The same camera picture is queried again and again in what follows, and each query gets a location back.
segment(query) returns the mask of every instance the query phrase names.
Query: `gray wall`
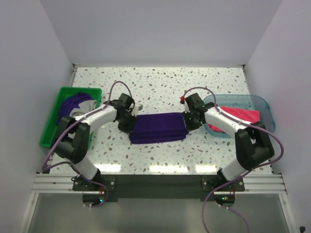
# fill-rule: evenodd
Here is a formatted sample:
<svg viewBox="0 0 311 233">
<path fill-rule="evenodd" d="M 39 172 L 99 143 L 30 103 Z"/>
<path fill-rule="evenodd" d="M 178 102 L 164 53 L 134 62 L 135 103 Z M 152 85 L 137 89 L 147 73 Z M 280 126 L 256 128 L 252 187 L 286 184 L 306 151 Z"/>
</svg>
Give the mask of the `gray wall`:
<svg viewBox="0 0 311 233">
<path fill-rule="evenodd" d="M 281 0 L 41 0 L 72 63 L 246 64 Z"/>
<path fill-rule="evenodd" d="M 35 172 L 39 140 L 71 64 L 39 0 L 0 7 L 0 232 L 18 231 Z"/>
<path fill-rule="evenodd" d="M 278 195 L 237 195 L 233 208 L 252 233 L 288 233 Z M 205 233 L 199 200 L 120 199 L 89 211 L 81 194 L 39 195 L 29 233 Z M 215 202 L 205 219 L 212 233 L 245 233 L 243 220 Z"/>
<path fill-rule="evenodd" d="M 311 229 L 311 1 L 283 0 L 246 66 L 252 94 L 264 97 L 276 120 L 285 155 L 284 176 L 299 225 Z"/>
</svg>

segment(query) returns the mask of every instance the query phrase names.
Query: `gray cloth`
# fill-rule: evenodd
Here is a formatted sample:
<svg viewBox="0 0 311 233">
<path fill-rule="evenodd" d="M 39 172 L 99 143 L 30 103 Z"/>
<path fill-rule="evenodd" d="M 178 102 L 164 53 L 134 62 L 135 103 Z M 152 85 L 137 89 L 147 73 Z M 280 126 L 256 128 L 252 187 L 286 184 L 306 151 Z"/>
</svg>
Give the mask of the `gray cloth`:
<svg viewBox="0 0 311 233">
<path fill-rule="evenodd" d="M 79 103 L 79 108 L 74 108 L 69 116 L 70 117 L 78 117 L 84 115 L 85 113 L 89 113 L 93 111 L 96 107 L 96 100 L 86 100 L 84 102 Z"/>
</svg>

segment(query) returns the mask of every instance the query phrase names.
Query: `tabletop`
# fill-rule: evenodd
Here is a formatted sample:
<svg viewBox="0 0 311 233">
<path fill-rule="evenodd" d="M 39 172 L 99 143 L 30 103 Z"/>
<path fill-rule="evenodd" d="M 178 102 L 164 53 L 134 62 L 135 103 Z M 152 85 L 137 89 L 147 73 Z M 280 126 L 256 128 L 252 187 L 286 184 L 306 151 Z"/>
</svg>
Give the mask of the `tabletop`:
<svg viewBox="0 0 311 233">
<path fill-rule="evenodd" d="M 117 80 L 125 82 L 135 102 L 143 105 L 138 114 L 183 112 L 180 97 L 194 86 L 207 86 L 215 94 L 249 94 L 240 67 L 80 67 L 73 86 L 101 88 L 104 102 Z M 202 99 L 209 95 L 204 90 L 196 92 Z M 121 93 L 127 94 L 127 89 L 118 84 L 112 99 Z M 117 123 L 111 122 L 94 132 L 87 156 L 102 174 L 215 174 L 236 155 L 234 139 L 213 137 L 204 127 L 181 141 L 134 145 Z M 54 155 L 52 164 L 62 161 Z M 74 174 L 68 165 L 50 173 Z M 271 174 L 271 168 L 261 167 L 252 174 Z"/>
</svg>

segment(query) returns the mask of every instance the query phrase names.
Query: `red object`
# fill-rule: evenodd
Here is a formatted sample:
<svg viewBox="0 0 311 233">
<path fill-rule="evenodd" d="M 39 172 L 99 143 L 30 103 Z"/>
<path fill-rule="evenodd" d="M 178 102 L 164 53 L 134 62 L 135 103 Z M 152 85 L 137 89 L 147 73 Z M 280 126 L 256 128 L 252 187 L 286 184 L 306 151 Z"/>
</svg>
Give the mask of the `red object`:
<svg viewBox="0 0 311 233">
<path fill-rule="evenodd" d="M 241 108 L 230 108 L 230 107 L 221 107 L 225 112 L 230 113 L 231 115 L 238 117 L 242 120 L 247 120 L 252 123 L 260 121 L 259 111 L 257 110 L 245 110 Z M 209 128 L 216 132 L 222 132 L 221 129 L 213 125 L 208 125 Z"/>
</svg>

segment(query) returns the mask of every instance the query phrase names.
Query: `folded cloth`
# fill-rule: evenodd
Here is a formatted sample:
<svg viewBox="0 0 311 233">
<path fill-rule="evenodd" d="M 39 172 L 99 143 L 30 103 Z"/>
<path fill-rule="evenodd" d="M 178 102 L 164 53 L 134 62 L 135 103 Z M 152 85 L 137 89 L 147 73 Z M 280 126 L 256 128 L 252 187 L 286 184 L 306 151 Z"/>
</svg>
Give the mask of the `folded cloth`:
<svg viewBox="0 0 311 233">
<path fill-rule="evenodd" d="M 74 108 L 79 108 L 79 103 L 82 103 L 86 100 L 94 100 L 92 96 L 89 94 L 78 92 L 77 94 L 70 96 L 69 98 L 65 99 L 59 109 L 59 119 L 57 120 L 56 124 L 58 125 L 62 117 L 69 116 L 70 112 Z"/>
<path fill-rule="evenodd" d="M 133 144 L 148 144 L 181 140 L 187 134 L 182 113 L 163 113 L 138 115 L 129 138 Z"/>
<path fill-rule="evenodd" d="M 82 103 L 79 103 L 79 108 L 74 108 L 69 116 L 70 117 L 77 117 L 84 115 L 85 113 L 89 113 L 90 111 L 93 111 L 96 107 L 96 100 L 86 100 Z"/>
<path fill-rule="evenodd" d="M 238 117 L 242 120 L 247 120 L 252 123 L 255 123 L 257 121 L 260 121 L 260 114 L 259 111 L 257 110 L 245 110 L 241 108 L 231 108 L 231 107 L 221 107 L 225 112 Z M 216 132 L 222 132 L 221 129 L 217 128 L 216 126 L 213 125 L 208 125 L 209 128 L 213 131 Z"/>
</svg>

